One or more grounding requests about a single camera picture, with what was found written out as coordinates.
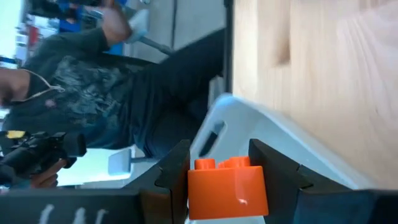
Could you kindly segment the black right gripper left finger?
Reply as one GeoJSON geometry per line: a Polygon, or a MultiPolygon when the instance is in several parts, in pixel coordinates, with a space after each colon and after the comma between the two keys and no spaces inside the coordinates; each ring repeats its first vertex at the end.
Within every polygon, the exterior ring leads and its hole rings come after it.
{"type": "Polygon", "coordinates": [[[149,170],[125,186],[136,192],[124,224],[184,224],[188,215],[190,141],[180,141],[149,170]]]}

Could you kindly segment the orange toy brick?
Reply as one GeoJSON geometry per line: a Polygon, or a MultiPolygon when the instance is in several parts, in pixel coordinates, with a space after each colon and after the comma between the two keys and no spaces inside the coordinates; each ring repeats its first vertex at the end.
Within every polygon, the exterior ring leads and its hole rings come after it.
{"type": "Polygon", "coordinates": [[[197,159],[188,171],[188,209],[191,220],[267,216],[263,168],[248,156],[216,163],[197,159]]]}

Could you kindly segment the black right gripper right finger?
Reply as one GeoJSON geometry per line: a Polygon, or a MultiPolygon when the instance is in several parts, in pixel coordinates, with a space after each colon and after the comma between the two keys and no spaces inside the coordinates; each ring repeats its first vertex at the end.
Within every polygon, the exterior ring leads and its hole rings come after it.
{"type": "Polygon", "coordinates": [[[349,189],[258,139],[249,158],[263,168],[266,224],[398,224],[398,190],[349,189]]]}

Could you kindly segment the person's hand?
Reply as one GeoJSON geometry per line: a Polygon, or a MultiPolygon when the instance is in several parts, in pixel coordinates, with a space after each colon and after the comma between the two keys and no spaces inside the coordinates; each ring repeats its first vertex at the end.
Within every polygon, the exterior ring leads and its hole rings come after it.
{"type": "Polygon", "coordinates": [[[132,35],[131,27],[115,0],[103,0],[102,29],[109,46],[128,40],[132,35]]]}
{"type": "Polygon", "coordinates": [[[60,159],[42,173],[32,175],[30,177],[30,187],[33,189],[56,187],[58,185],[57,173],[64,168],[66,164],[66,160],[60,159]]]}

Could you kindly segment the person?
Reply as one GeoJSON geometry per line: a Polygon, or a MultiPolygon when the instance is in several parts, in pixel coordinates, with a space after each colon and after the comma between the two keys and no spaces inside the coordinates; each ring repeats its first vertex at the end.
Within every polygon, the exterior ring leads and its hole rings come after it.
{"type": "Polygon", "coordinates": [[[142,69],[109,48],[101,25],[51,35],[21,68],[0,68],[3,130],[79,133],[89,148],[136,146],[154,159],[193,140],[223,71],[224,30],[142,69]]]}

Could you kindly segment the light grey plastic tray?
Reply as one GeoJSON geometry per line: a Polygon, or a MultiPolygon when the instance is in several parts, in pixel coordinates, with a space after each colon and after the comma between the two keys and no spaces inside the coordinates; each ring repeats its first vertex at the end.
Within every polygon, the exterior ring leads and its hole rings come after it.
{"type": "Polygon", "coordinates": [[[258,139],[295,162],[352,190],[377,189],[358,171],[281,115],[231,95],[221,95],[210,109],[192,146],[192,159],[222,161],[249,156],[258,139]]]}

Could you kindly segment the black handheld controller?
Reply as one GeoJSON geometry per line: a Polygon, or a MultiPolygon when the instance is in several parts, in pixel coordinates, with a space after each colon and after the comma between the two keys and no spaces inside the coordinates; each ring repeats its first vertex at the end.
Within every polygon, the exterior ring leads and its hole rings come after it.
{"type": "Polygon", "coordinates": [[[49,170],[58,161],[65,161],[65,169],[71,168],[86,154],[86,142],[79,133],[0,131],[0,151],[0,186],[10,188],[49,170]]]}

